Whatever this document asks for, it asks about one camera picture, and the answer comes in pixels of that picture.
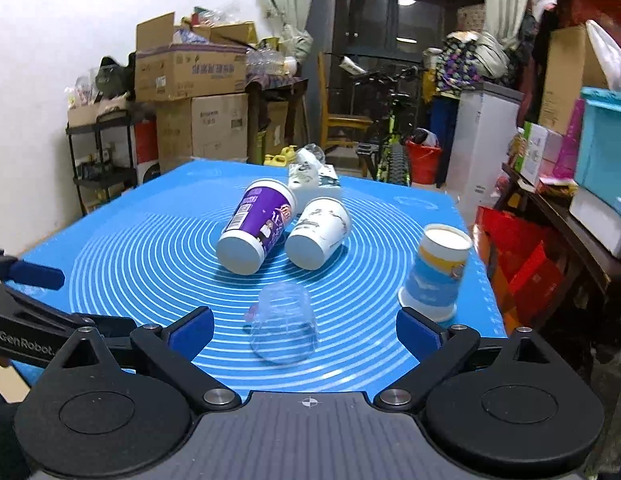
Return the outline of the clear plastic cup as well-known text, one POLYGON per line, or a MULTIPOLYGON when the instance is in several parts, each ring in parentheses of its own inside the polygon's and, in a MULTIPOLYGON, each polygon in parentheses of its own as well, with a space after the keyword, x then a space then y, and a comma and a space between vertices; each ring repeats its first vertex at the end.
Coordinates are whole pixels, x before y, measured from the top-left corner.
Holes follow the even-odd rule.
POLYGON ((290 282, 267 285, 244 317, 251 349, 268 363, 300 363, 318 346, 319 332, 311 295, 303 285, 290 282))

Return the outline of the blue yellow paper cup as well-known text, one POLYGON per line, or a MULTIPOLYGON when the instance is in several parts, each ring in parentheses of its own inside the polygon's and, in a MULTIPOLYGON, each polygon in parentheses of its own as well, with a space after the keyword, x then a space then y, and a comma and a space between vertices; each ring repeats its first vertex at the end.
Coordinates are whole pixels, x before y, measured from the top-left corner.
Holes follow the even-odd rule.
POLYGON ((435 323, 453 318, 471 248, 472 240, 466 232, 442 223, 428 224, 413 266, 399 289, 401 306, 435 323))

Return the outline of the white printed paper cup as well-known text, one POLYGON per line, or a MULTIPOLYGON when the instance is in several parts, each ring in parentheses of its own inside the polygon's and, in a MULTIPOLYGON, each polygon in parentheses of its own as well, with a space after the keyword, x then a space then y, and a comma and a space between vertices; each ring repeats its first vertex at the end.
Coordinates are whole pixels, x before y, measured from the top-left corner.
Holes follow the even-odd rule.
POLYGON ((352 219, 347 208, 332 197, 310 200, 286 239, 286 255, 299 268, 320 269, 350 235, 352 219))

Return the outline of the purple white tall cup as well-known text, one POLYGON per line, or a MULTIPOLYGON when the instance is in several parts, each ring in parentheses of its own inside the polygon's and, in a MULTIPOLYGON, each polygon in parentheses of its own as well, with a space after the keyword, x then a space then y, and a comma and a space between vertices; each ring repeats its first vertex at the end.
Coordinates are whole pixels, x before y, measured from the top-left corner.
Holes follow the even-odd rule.
POLYGON ((296 212, 288 185, 274 179, 252 182, 219 237, 218 262, 233 274, 256 273, 296 212))

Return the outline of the blue silicone baking mat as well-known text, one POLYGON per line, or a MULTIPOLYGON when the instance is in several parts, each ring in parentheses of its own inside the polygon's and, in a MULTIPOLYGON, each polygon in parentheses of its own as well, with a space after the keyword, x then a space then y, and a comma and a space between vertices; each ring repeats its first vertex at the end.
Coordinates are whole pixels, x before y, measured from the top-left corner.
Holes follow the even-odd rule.
POLYGON ((145 183, 30 250, 27 260, 62 270, 65 283, 26 294, 63 311, 140 324, 166 325, 208 307, 215 333, 196 365, 240 394, 377 393, 415 365, 396 337, 397 293, 425 227, 463 225, 455 203, 437 192, 344 177, 352 231, 321 269, 294 266, 277 245, 260 271, 239 276, 219 264, 215 247, 245 188, 260 178, 281 181, 286 173, 199 160, 145 183), (256 356, 244 324, 260 291, 278 282, 308 290, 319 333, 316 351, 287 366, 256 356))

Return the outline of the black metal shelf rack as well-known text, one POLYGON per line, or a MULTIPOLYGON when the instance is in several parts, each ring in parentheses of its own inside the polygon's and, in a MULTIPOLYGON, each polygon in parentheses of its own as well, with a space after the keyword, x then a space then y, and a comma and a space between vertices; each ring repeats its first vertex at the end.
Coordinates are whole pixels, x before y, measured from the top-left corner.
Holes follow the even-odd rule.
POLYGON ((68 112, 65 135, 82 215, 161 174, 155 114, 68 112))

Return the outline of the dark wooden side table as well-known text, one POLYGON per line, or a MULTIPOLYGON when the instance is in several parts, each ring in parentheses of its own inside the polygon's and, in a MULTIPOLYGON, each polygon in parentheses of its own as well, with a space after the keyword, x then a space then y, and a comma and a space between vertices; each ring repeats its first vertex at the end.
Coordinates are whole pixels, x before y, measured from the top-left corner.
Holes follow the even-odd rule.
POLYGON ((508 183, 496 208, 549 226, 553 252, 565 258, 565 281, 539 324, 574 322, 592 347, 621 350, 621 260, 571 216, 565 198, 542 196, 509 165, 501 169, 508 183))

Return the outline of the red bucket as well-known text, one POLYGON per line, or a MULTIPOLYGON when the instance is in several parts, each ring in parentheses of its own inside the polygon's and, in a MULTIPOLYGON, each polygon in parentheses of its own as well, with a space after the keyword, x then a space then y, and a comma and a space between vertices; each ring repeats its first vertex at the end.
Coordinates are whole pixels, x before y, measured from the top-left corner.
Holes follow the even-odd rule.
POLYGON ((405 144, 411 164, 411 181, 431 185, 437 180, 442 149, 407 141, 405 144))

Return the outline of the white tissue pack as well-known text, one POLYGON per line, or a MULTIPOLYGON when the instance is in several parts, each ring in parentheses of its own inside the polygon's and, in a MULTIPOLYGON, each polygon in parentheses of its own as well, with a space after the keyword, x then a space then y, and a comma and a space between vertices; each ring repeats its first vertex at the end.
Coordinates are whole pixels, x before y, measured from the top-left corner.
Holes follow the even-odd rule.
POLYGON ((311 200, 330 197, 342 200, 342 186, 335 167, 315 144, 300 148, 288 166, 288 186, 296 198, 299 216, 311 200))

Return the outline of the lower large cardboard box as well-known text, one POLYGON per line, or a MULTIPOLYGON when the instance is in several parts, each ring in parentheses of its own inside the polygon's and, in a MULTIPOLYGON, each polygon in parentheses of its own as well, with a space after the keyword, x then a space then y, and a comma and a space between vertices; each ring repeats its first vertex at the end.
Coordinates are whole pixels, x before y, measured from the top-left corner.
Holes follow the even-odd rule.
POLYGON ((248 96, 201 96, 155 107, 163 174, 195 159, 248 159, 248 96))

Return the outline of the white green product box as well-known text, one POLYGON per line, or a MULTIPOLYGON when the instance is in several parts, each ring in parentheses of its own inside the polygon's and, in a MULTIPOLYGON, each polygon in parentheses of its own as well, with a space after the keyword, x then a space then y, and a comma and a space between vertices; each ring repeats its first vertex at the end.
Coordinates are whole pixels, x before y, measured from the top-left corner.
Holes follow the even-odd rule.
POLYGON ((521 136, 523 146, 518 148, 515 169, 533 185, 540 177, 550 177, 557 164, 563 143, 563 135, 535 124, 526 122, 521 136))

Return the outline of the white chest freezer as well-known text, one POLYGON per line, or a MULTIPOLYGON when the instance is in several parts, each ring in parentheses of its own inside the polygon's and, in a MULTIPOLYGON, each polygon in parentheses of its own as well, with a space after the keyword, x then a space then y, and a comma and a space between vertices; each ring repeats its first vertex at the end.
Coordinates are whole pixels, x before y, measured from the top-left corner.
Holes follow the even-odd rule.
POLYGON ((523 94, 482 82, 460 93, 445 191, 455 200, 463 223, 470 226, 480 206, 493 205, 501 165, 517 133, 523 94))

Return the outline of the black green bicycle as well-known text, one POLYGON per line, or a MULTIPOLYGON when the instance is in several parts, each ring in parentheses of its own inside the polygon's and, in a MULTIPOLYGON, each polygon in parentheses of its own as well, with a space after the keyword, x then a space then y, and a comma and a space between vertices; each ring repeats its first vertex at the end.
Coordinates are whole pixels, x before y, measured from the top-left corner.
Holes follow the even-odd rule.
POLYGON ((409 65, 396 75, 375 70, 367 72, 344 56, 341 70, 348 73, 355 89, 369 91, 373 108, 365 115, 335 114, 329 110, 329 91, 325 57, 318 56, 320 96, 320 148, 329 153, 336 148, 353 148, 361 175, 378 182, 411 185, 411 163, 406 143, 414 132, 408 119, 418 110, 414 96, 401 90, 401 84, 421 79, 425 69, 409 65))

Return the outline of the top open cardboard box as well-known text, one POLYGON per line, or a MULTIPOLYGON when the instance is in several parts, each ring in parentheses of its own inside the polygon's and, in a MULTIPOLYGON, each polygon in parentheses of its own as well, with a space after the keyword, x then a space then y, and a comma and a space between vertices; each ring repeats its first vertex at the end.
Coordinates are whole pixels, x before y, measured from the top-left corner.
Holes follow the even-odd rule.
POLYGON ((172 102, 241 93, 246 77, 245 44, 184 40, 173 13, 136 28, 135 92, 139 102, 172 102))

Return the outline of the tall right cardboard box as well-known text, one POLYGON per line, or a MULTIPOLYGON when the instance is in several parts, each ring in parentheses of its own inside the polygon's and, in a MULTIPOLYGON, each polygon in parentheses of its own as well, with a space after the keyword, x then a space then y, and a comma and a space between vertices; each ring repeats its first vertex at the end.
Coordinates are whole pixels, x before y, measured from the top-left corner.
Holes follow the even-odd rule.
POLYGON ((608 88, 586 26, 555 30, 550 36, 539 125, 566 134, 583 87, 608 88))

